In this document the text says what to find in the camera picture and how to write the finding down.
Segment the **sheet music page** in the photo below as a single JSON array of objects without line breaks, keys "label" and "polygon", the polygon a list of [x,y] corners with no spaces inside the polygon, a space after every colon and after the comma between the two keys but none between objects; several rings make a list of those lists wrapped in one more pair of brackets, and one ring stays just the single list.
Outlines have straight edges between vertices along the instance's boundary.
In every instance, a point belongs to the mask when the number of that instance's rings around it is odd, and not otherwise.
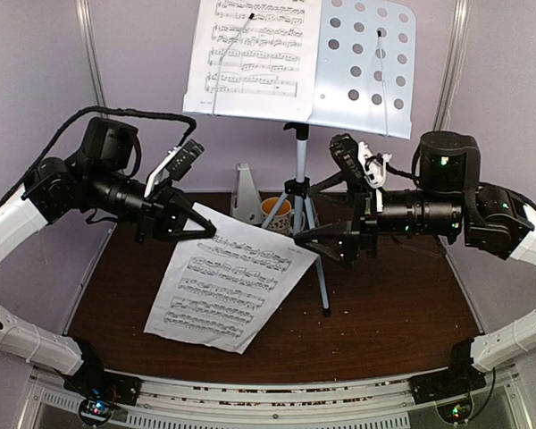
[{"label": "sheet music page", "polygon": [[313,111],[319,1],[203,1],[186,113],[306,122]]},{"label": "sheet music page", "polygon": [[194,208],[216,232],[175,246],[144,331],[242,354],[319,257],[291,237]]}]

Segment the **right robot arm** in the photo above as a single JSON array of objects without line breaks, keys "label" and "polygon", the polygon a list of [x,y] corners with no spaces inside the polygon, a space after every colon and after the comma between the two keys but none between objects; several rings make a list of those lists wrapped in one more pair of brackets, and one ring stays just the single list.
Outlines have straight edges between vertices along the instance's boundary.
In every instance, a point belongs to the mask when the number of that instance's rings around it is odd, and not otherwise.
[{"label": "right robot arm", "polygon": [[[376,155],[348,135],[330,142],[339,172],[310,188],[312,195],[344,181],[351,220],[298,233],[297,245],[346,267],[359,252],[377,254],[379,236],[441,236],[503,260],[536,266],[536,204],[526,196],[480,180],[481,153],[474,137],[453,131],[424,133],[415,150],[409,178],[415,189],[373,189],[368,178]],[[485,375],[536,349],[536,308],[488,334],[455,344],[448,368],[409,380],[416,404],[481,389]]]}]

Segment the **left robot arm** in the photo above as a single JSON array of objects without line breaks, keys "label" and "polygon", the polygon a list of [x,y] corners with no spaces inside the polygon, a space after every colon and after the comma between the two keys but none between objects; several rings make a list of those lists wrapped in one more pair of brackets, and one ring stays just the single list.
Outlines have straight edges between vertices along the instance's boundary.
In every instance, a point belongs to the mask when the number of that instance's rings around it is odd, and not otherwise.
[{"label": "left robot arm", "polygon": [[[172,185],[203,152],[203,146],[185,134],[146,181],[136,181],[124,169],[136,172],[140,167],[138,129],[117,121],[114,114],[92,118],[76,152],[66,159],[36,161],[0,203],[0,264],[21,243],[72,210],[102,210],[106,222],[135,225],[137,243],[147,238],[212,238],[214,225]],[[88,400],[119,398],[117,381],[87,341],[37,327],[1,305],[0,351],[54,369],[67,388]]]}]

